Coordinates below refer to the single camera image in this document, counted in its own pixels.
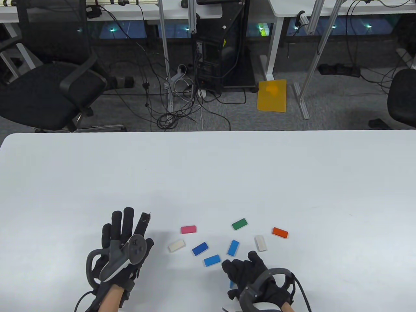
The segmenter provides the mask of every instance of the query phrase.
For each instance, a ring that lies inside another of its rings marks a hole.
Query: chair base
[[[380,118],[370,120],[368,126],[374,130],[392,130],[392,128]]]
[[[122,124],[113,124],[108,126],[92,126],[92,127],[85,127],[79,128],[75,131],[70,131],[68,129],[62,129],[58,131],[48,131],[43,129],[35,129],[35,133],[46,133],[46,132],[127,132],[127,128]]]

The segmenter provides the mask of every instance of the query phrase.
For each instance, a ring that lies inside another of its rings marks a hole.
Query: computer tower
[[[221,18],[198,19],[192,36],[196,84],[218,94],[241,57],[245,38],[244,2],[222,3],[222,9]]]

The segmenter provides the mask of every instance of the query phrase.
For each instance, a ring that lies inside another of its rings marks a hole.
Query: black glove
[[[260,259],[255,251],[248,253],[249,260],[235,259],[232,262],[225,260],[222,263],[222,267],[228,278],[233,281],[238,289],[232,289],[228,291],[228,297],[233,300],[234,298],[240,299],[240,294],[247,286],[252,284],[260,276],[261,273],[267,270],[263,260]],[[282,308],[285,302],[289,304],[292,302],[290,293],[276,285],[276,281],[273,277],[266,280],[260,287],[262,295],[259,296],[256,302],[271,302]]]
[[[103,248],[110,247],[110,240],[120,240],[122,248],[124,244],[129,240],[132,236],[133,231],[133,217],[134,217],[134,209],[127,207],[124,209],[124,218],[123,218],[123,228],[121,229],[121,211],[114,211],[111,216],[111,224],[105,224],[102,229],[102,237],[101,237],[101,244]],[[150,215],[147,213],[142,213],[139,222],[137,223],[136,230],[134,234],[140,234],[144,236],[147,225],[150,221]],[[132,288],[134,286],[133,280],[139,277],[141,266],[143,262],[146,260],[147,256],[149,255],[149,251],[154,245],[154,242],[151,238],[146,239],[147,243],[147,250],[143,260],[136,264],[129,264],[126,268],[122,269],[116,276],[110,279],[106,283],[110,283],[112,285],[118,285],[124,289]],[[103,267],[108,262],[108,256],[102,255],[96,262],[94,269],[92,270],[93,278],[99,277],[99,274]]]

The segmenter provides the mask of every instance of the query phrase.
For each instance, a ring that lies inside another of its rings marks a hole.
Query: chair armrest
[[[64,78],[59,84],[60,92],[71,102],[74,103],[74,100],[71,98],[69,94],[69,89],[71,85],[80,78],[84,73],[86,73],[96,62],[98,58],[97,55],[93,52],[92,55],[86,60],[83,64],[78,66],[72,73]]]
[[[20,41],[22,41],[22,36],[12,37],[12,38],[7,39],[3,42],[0,42],[0,52],[3,52],[5,50],[11,48],[12,46],[16,45]]]

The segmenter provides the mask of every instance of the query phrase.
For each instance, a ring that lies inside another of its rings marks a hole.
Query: small rectangular block
[[[169,251],[173,253],[174,251],[177,251],[178,249],[181,249],[182,247],[185,247],[185,246],[186,245],[183,240],[177,240],[176,242],[171,243],[168,248],[169,248]]]
[[[196,225],[181,227],[181,234],[196,233]]]
[[[243,226],[246,226],[247,224],[248,224],[247,221],[243,218],[243,219],[233,223],[233,229],[238,230],[238,229],[242,228]]]
[[[221,262],[220,255],[215,255],[215,256],[204,259],[204,263],[206,267],[210,267],[220,262]]]
[[[289,235],[288,232],[281,230],[279,228],[273,228],[272,234],[276,236],[280,236],[282,238],[287,238],[287,236]]]
[[[208,249],[207,243],[203,242],[202,244],[200,244],[200,245],[196,246],[194,249],[192,249],[192,252],[195,256],[198,256],[207,249]]]
[[[266,242],[264,241],[263,235],[256,235],[254,237],[254,241],[256,242],[257,250],[259,252],[267,250]]]
[[[230,248],[228,249],[227,255],[230,255],[231,257],[235,257],[235,254],[237,253],[238,246],[240,246],[240,243],[236,240],[233,240],[231,242]]]

